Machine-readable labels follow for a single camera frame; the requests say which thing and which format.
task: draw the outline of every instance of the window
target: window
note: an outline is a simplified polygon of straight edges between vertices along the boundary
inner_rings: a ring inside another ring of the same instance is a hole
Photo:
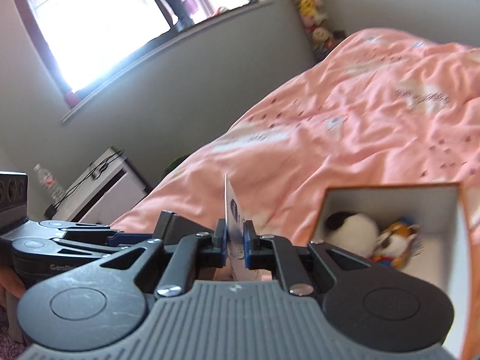
[[[52,77],[75,106],[164,42],[255,0],[15,0]]]

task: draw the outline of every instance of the black cable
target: black cable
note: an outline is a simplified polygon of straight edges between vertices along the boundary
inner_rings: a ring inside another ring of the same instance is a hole
[[[68,198],[69,196],[71,196],[77,189],[79,186],[81,186],[81,184],[87,180],[92,174],[94,171],[96,171],[98,168],[103,168],[103,170],[100,170],[100,174],[102,174],[102,172],[109,166],[109,164],[111,164],[113,161],[115,161],[117,158],[121,157],[123,155],[123,150],[118,150],[116,151],[114,154],[111,154],[110,156],[108,156],[107,158],[103,159],[102,161],[100,161],[96,166],[95,168],[91,169],[87,174],[86,176],[80,180],[78,183],[76,183],[74,186],[70,187],[67,192],[65,193],[65,195],[58,201],[56,202],[55,204],[53,204],[53,207],[55,209],[58,209],[58,207],[64,202],[64,200],[66,200],[66,198]]]

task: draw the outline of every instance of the window sill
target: window sill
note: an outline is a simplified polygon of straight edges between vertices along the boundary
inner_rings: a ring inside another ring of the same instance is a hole
[[[83,108],[89,101],[91,101],[96,95],[98,95],[102,90],[107,88],[109,85],[114,83],[116,80],[118,80],[123,74],[127,73],[128,71],[134,69],[136,66],[141,64],[142,62],[147,61],[151,57],[163,52],[165,49],[171,47],[172,45],[182,42],[186,38],[189,38],[192,35],[195,35],[197,32],[203,31],[207,28],[210,28],[212,26],[218,25],[219,23],[222,23],[225,20],[229,20],[232,17],[242,15],[246,12],[250,12],[251,10],[258,9],[265,7],[267,5],[272,4],[272,0],[261,0],[257,3],[253,4],[248,4],[244,5],[243,7],[239,7],[236,9],[232,9],[229,12],[225,12],[217,17],[212,17],[211,19],[208,19],[202,23],[199,23],[192,27],[191,29],[187,30],[184,33],[181,33],[180,35],[176,36],[175,38],[169,40],[168,42],[165,42],[161,46],[157,47],[156,49],[148,52],[147,54],[141,56],[131,64],[129,64],[126,68],[122,69],[120,72],[115,74],[114,76],[110,77],[108,80],[106,80],[104,83],[102,83],[98,88],[96,88],[92,93],[90,93],[87,97],[85,97],[80,103],[75,105],[69,112],[67,112],[64,117],[61,119],[62,123],[66,123],[72,116],[74,116],[81,108]]]

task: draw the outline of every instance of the window frame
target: window frame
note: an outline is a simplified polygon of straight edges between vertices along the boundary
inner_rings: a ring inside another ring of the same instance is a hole
[[[93,93],[99,87],[101,87],[105,82],[109,81],[110,79],[117,76],[119,73],[124,71],[128,66],[134,64],[136,61],[141,59],[143,56],[147,55],[151,51],[161,47],[166,42],[171,41],[172,39],[176,38],[179,35],[188,34],[190,31],[194,30],[197,26],[202,25],[204,23],[209,22],[212,19],[215,19],[215,16],[208,17],[206,20],[201,21],[198,24],[190,26],[183,31],[178,31],[173,24],[172,18],[168,13],[167,8],[164,6],[161,0],[154,0],[157,4],[158,8],[162,12],[163,16],[165,17],[166,21],[170,25],[170,30],[158,36],[157,38],[153,38],[124,59],[119,61],[117,64],[113,65],[109,71],[107,71],[102,76],[98,77],[93,82],[89,83],[87,86],[77,90],[75,93],[72,92],[72,88],[69,83],[63,78],[62,71],[58,65],[57,60],[55,59],[50,47],[45,40],[42,32],[40,31],[40,27],[38,26],[37,20],[34,17],[32,10],[30,9],[30,5],[28,4],[27,0],[14,0],[17,10],[20,14],[20,18],[22,19],[23,25],[30,37],[32,44],[34,45],[37,53],[42,60],[43,64],[45,65],[46,69],[49,71],[51,78],[54,80],[55,84],[57,85],[58,89],[62,92],[64,96],[64,100],[69,106],[70,109],[76,107],[76,105],[80,104],[83,99],[85,99],[88,95]],[[250,0],[250,2],[243,7],[256,4],[259,0]],[[231,11],[241,9],[243,7],[238,7],[232,9]]]

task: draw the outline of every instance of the black and white plush toy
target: black and white plush toy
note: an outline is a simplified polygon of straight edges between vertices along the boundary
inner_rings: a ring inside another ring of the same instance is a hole
[[[325,241],[364,258],[374,254],[380,231],[365,214],[340,211],[325,220]]]

